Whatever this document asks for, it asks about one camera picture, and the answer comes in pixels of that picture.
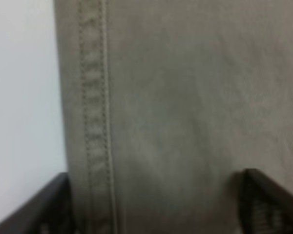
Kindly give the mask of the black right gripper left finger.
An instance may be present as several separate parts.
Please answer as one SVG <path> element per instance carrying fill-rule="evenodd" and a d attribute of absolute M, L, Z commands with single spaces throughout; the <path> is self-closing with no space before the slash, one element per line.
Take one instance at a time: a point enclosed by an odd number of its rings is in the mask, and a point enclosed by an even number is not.
<path fill-rule="evenodd" d="M 67 173 L 58 174 L 0 223 L 0 234 L 73 234 L 75 221 Z"/>

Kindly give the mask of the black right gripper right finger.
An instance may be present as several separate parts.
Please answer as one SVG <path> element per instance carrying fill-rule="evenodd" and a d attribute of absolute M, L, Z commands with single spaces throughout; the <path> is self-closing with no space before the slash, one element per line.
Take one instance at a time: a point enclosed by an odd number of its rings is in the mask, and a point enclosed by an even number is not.
<path fill-rule="evenodd" d="M 238 219 L 244 234 L 293 234 L 293 194 L 260 170 L 245 169 Z"/>

